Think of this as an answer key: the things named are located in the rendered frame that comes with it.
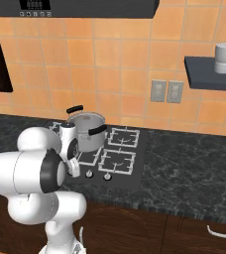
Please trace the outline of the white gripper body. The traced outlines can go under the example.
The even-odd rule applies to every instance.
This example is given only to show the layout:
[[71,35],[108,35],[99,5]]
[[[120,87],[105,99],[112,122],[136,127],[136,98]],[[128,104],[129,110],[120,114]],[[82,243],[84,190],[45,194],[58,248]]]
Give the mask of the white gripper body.
[[68,173],[73,177],[80,176],[80,167],[76,158],[72,158],[67,162]]

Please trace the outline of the black glass hob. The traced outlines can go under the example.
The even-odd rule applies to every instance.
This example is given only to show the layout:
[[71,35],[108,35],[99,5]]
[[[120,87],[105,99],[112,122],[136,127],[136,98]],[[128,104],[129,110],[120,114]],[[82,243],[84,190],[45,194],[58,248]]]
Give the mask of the black glass hob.
[[[98,150],[88,153],[79,152],[76,160],[80,176],[68,176],[64,184],[92,184],[107,188],[138,191],[141,185],[147,130],[144,128],[108,125],[105,141]],[[86,172],[93,172],[92,178]],[[110,181],[103,179],[109,173]]]

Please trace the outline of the dark wooden drawer front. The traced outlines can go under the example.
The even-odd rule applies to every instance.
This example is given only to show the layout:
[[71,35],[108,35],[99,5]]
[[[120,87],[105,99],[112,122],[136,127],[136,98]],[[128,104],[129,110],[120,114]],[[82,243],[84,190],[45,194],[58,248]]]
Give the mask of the dark wooden drawer front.
[[209,234],[207,225],[226,234],[226,224],[169,215],[161,254],[226,254],[226,239]]

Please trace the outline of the dark range hood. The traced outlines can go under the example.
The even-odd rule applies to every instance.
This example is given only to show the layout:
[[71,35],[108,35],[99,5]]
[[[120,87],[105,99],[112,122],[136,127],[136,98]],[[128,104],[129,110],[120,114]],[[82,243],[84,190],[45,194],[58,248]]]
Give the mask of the dark range hood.
[[0,0],[0,17],[152,19],[160,0]]

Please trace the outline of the grey wall socket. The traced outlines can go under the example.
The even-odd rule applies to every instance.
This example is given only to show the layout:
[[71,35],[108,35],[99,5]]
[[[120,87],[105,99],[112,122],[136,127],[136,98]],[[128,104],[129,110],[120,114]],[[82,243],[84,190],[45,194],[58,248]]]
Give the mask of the grey wall socket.
[[180,103],[183,91],[183,81],[170,80],[167,103]]
[[151,86],[151,100],[153,102],[164,102],[166,96],[167,82],[161,79],[153,79]]

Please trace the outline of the dark wall shelf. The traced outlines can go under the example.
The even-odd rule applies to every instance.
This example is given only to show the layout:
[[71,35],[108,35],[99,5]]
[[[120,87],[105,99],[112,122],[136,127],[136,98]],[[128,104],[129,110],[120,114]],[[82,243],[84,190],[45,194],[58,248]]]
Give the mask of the dark wall shelf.
[[209,57],[185,57],[184,66],[192,89],[226,91],[226,73],[214,71],[215,59]]

